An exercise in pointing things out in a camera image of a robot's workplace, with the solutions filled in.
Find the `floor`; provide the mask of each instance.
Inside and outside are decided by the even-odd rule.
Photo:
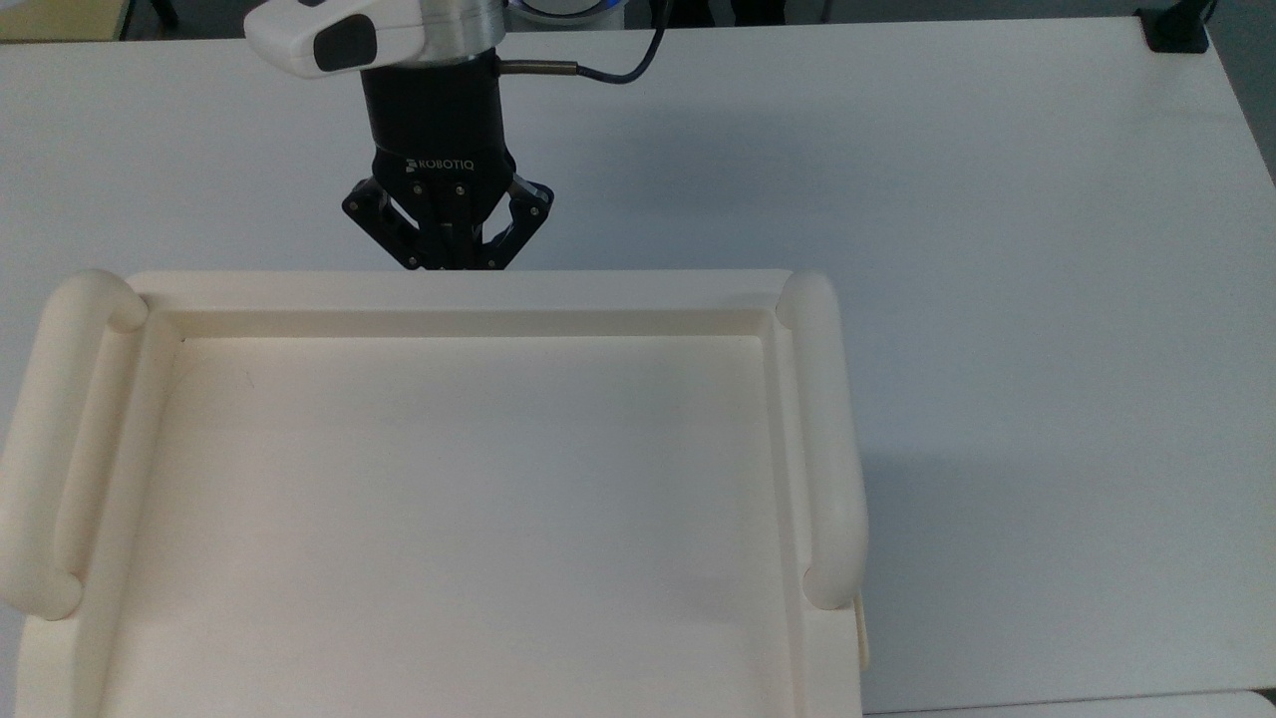
[[[823,0],[787,0],[790,24],[819,22]],[[149,3],[135,0],[126,28],[129,38],[168,40],[242,37],[244,15],[260,0],[172,0],[181,24],[160,27]],[[1168,0],[833,0],[832,22],[968,20],[1129,15],[1141,5]],[[718,23],[732,18],[730,0],[709,0]],[[627,6],[628,27],[649,27],[646,0]],[[1221,0],[1210,20],[1222,64],[1245,111],[1249,126],[1276,177],[1276,0]]]

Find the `silver metal cylinder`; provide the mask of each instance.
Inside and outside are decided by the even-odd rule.
[[[402,65],[459,62],[496,46],[505,37],[501,0],[421,0],[425,50]]]

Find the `white table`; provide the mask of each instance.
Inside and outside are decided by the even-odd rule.
[[[501,47],[619,69],[646,41]],[[1125,18],[692,31],[633,87],[503,93],[558,193],[516,268],[837,283],[866,710],[1276,685],[1276,190],[1212,51]],[[338,207],[373,153],[355,77],[0,47],[0,97],[5,417],[74,269],[396,265]]]

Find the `white tray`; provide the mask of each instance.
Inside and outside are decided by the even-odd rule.
[[[866,537],[783,270],[83,272],[0,463],[18,718],[859,715]]]

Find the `robotic arm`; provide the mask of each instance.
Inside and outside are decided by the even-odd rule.
[[[268,0],[244,32],[295,75],[360,71],[376,154],[373,176],[343,208],[364,231],[408,269],[503,269],[545,222],[554,193],[516,172],[500,74],[633,82],[651,64],[671,6],[666,0],[647,55],[624,75],[498,59],[503,0]],[[484,222],[507,195],[509,226],[484,240]]]

